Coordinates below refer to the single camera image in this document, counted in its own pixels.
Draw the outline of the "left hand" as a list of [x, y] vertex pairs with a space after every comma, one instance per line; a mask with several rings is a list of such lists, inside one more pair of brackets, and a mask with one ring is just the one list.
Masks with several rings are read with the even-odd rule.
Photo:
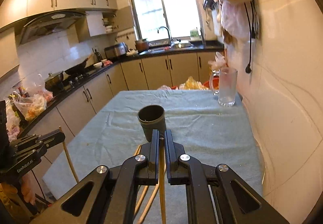
[[[32, 205], [35, 205], [35, 192], [31, 185], [31, 176], [32, 174], [28, 172], [25, 174], [21, 179], [21, 193], [24, 197], [24, 201], [27, 203], [30, 203]], [[18, 190], [13, 185], [7, 184], [6, 182], [1, 183], [1, 187], [5, 194], [17, 194]]]

